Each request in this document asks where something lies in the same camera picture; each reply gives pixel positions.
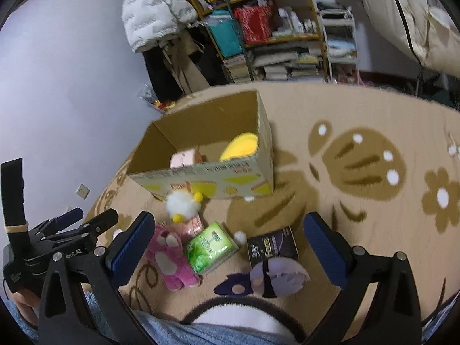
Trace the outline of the person's left hand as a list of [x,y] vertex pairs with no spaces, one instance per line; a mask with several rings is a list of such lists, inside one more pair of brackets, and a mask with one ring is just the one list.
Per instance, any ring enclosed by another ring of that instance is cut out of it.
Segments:
[[20,315],[30,325],[38,326],[37,313],[41,304],[40,298],[30,290],[22,289],[15,293],[7,290],[8,297],[12,300],[18,309]]

